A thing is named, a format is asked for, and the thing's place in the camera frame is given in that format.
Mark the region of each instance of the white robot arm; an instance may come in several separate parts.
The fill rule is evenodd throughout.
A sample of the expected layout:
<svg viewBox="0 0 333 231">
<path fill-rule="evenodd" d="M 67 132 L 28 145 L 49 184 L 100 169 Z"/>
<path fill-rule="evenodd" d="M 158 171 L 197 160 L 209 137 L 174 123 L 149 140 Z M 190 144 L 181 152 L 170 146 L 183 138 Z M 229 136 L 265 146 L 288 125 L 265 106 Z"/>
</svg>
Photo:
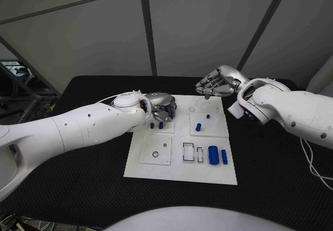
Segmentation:
<svg viewBox="0 0 333 231">
<path fill-rule="evenodd" d="M 149 115 L 170 121 L 174 113 L 171 95 L 132 92 L 121 94 L 111 105 L 95 103 L 50 118 L 0 126 L 0 201 L 53 156 L 135 131 Z"/>
<path fill-rule="evenodd" d="M 206 98 L 237 93 L 237 100 L 227 108 L 235 118 L 247 115 L 262 125 L 273 119 L 286 132 L 333 149 L 333 98 L 307 91 L 289 91 L 268 78 L 249 80 L 224 65 L 196 84 L 196 92 Z"/>
</svg>

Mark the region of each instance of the white wall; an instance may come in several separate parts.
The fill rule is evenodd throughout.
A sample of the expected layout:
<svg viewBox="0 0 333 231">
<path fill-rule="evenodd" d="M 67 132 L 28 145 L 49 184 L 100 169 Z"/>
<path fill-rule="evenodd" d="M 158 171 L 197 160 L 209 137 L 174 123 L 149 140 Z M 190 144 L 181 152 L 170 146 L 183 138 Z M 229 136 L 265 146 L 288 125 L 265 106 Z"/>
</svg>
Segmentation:
<svg viewBox="0 0 333 231">
<path fill-rule="evenodd" d="M 13 60 L 17 60 L 17 57 L 13 55 L 13 53 L 0 43 L 0 61 L 13 61 Z"/>
<path fill-rule="evenodd" d="M 333 1 L 282 0 L 242 72 L 307 87 L 333 54 Z"/>
<path fill-rule="evenodd" d="M 237 66 L 269 0 L 151 0 L 157 74 L 203 77 Z"/>
<path fill-rule="evenodd" d="M 151 75 L 138 0 L 96 0 L 5 23 L 0 36 L 60 93 L 79 75 Z"/>
<path fill-rule="evenodd" d="M 80 0 L 0 0 L 0 21 Z"/>
</svg>

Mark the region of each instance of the blue cylinder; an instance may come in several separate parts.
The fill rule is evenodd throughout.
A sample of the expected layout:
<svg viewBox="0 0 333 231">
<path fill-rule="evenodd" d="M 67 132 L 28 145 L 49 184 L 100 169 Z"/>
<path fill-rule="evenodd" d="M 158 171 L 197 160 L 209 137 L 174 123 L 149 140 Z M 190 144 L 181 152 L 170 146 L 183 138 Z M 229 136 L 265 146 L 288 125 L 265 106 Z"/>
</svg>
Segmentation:
<svg viewBox="0 0 333 231">
<path fill-rule="evenodd" d="M 200 131 L 200 128 L 201 128 L 201 124 L 197 124 L 196 125 L 196 131 Z"/>
<path fill-rule="evenodd" d="M 219 151 L 216 146 L 209 146 L 207 147 L 207 153 L 209 153 L 209 163 L 211 165 L 217 165 L 219 162 Z"/>
<path fill-rule="evenodd" d="M 227 164 L 226 152 L 224 150 L 220 150 L 220 152 L 222 152 L 222 162 L 223 162 L 223 165 L 226 165 Z"/>
</svg>

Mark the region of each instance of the white platform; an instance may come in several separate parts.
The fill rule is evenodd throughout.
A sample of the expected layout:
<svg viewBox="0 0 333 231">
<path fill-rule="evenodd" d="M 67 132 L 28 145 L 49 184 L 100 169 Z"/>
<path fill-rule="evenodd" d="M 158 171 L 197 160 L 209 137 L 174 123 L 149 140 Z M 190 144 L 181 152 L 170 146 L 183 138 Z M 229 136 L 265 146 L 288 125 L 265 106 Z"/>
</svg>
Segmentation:
<svg viewBox="0 0 333 231">
<path fill-rule="evenodd" d="M 170 125 L 164 126 L 165 131 L 158 129 L 158 122 L 151 119 L 147 125 L 132 134 L 124 177 L 236 185 L 220 98 L 210 97 L 209 100 L 204 100 L 203 96 L 184 95 L 174 95 L 174 98 L 177 104 L 175 117 Z M 190 135 L 190 130 L 196 128 L 198 121 L 203 133 L 197 132 Z M 154 122 L 154 129 L 149 129 L 151 122 Z M 157 136 L 161 136 L 162 139 L 171 138 L 168 163 L 165 163 L 167 154 L 161 155 L 158 153 L 158 157 L 151 155 L 155 150 L 162 152 L 162 148 L 168 147 L 167 143 L 165 147 L 160 147 L 157 140 L 161 138 Z M 197 163 L 197 158 L 194 158 L 194 163 L 183 163 L 183 142 L 193 143 L 194 155 L 197 147 L 203 148 L 201 164 Z M 207 147 L 211 145 L 217 146 L 219 149 L 220 163 L 217 165 L 209 164 Z M 227 165 L 222 164 L 220 149 L 226 150 Z M 148 163 L 144 163 L 142 156 L 149 157 Z"/>
</svg>

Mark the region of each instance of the blue block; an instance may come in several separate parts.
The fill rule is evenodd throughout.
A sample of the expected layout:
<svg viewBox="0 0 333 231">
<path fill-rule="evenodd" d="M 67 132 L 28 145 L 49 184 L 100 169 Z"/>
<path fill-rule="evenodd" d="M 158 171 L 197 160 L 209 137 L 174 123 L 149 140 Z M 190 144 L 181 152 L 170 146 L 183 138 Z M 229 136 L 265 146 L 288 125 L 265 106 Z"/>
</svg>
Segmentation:
<svg viewBox="0 0 333 231">
<path fill-rule="evenodd" d="M 223 165 L 226 165 L 227 164 L 226 152 L 224 150 L 220 150 L 220 152 L 222 152 L 222 162 L 223 162 Z"/>
<path fill-rule="evenodd" d="M 200 128 L 201 128 L 201 124 L 197 124 L 196 125 L 196 131 L 200 131 Z"/>
<path fill-rule="evenodd" d="M 219 162 L 219 151 L 216 146 L 209 146 L 207 147 L 207 153 L 209 153 L 209 163 L 211 165 L 217 165 Z"/>
</svg>

